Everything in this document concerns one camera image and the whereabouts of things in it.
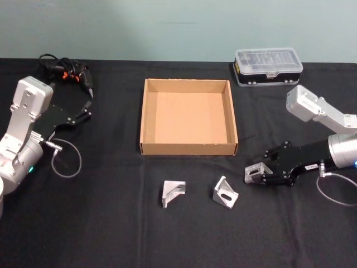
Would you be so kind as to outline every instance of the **wall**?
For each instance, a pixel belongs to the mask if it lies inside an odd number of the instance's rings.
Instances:
[[[0,0],[0,58],[233,61],[294,47],[357,63],[356,0]]]

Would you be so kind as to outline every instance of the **black tablecloth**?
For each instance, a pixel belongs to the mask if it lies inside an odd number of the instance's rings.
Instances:
[[[286,111],[292,87],[240,88],[231,63],[89,61],[97,90],[90,122],[66,137],[83,156],[75,179],[50,168],[50,154],[4,201],[0,267],[356,267],[357,210],[316,189],[317,172],[292,187],[245,185],[244,167],[290,140],[304,145],[332,132]],[[0,133],[17,81],[34,60],[0,60]],[[357,65],[304,64],[301,84],[344,113],[357,113]],[[236,114],[237,156],[162,157],[139,153],[145,78],[229,79]],[[71,95],[56,90],[54,102]],[[342,174],[357,177],[354,170]],[[239,193],[232,210],[212,201],[225,175]],[[163,209],[164,180],[187,182],[186,195]],[[357,201],[330,178],[333,197]]]

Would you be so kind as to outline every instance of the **cable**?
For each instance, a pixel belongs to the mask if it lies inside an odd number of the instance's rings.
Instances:
[[[71,60],[66,57],[62,59],[58,59],[56,56],[52,54],[42,54],[38,58],[40,64],[44,67],[46,67],[46,65],[44,64],[43,61],[41,61],[44,57],[50,57],[55,60],[54,63],[48,68],[48,74],[47,74],[48,78],[50,78],[50,76],[55,74],[54,69],[57,66],[63,67],[65,71],[68,73],[68,77],[70,79],[75,79],[76,76],[78,76],[83,70],[86,69],[86,65],[84,63],[80,63],[77,60]]]
[[[355,183],[353,180],[345,177],[345,176],[342,176],[340,174],[337,174],[337,173],[331,173],[331,172],[328,172],[328,173],[325,173],[325,177],[328,177],[328,176],[336,176],[336,177],[339,177],[339,178],[342,178],[344,180],[347,180],[348,182],[352,183],[354,187],[357,188],[357,183]],[[356,207],[357,206],[357,203],[355,204],[347,204],[347,203],[343,203],[343,202],[340,202],[340,201],[337,201],[336,199],[333,199],[329,196],[327,196],[321,189],[320,189],[320,186],[319,186],[319,181],[320,181],[320,178],[325,178],[325,177],[317,177],[317,180],[316,180],[316,187],[317,187],[317,190],[319,190],[319,192],[325,197],[327,198],[328,200],[336,203],[336,204],[339,204],[339,205],[344,205],[346,207]]]
[[[69,144],[70,146],[72,146],[72,147],[74,148],[74,150],[77,152],[78,157],[79,157],[79,167],[78,167],[78,170],[77,170],[76,173],[74,173],[74,174],[72,174],[72,175],[63,175],[63,174],[60,174],[60,173],[56,170],[55,164],[54,164],[56,154],[53,155],[52,160],[51,160],[52,169],[54,170],[54,172],[55,172],[58,176],[60,176],[60,177],[62,177],[62,178],[70,179],[70,178],[76,177],[76,176],[80,173],[80,170],[82,169],[82,156],[80,155],[79,150],[77,149],[76,146],[74,146],[73,144],[71,144],[69,141],[62,140],[62,139],[60,139],[60,138],[53,138],[52,140],[54,140],[54,141],[61,141],[61,142],[64,142],[64,143],[66,143],[66,144]]]

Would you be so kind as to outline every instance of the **cable connector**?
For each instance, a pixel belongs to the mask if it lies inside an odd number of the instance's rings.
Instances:
[[[45,144],[48,146],[48,147],[51,147],[53,149],[55,149],[55,152],[54,152],[54,155],[57,155],[58,151],[62,151],[62,147],[51,142],[51,141],[45,141]]]
[[[325,163],[323,161],[321,161],[320,167],[319,167],[319,175],[321,178],[324,178],[326,176],[325,171],[326,171]]]

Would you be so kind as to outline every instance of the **cardboard box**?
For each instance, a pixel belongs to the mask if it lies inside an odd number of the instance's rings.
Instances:
[[[235,155],[237,147],[228,80],[145,80],[143,155]]]

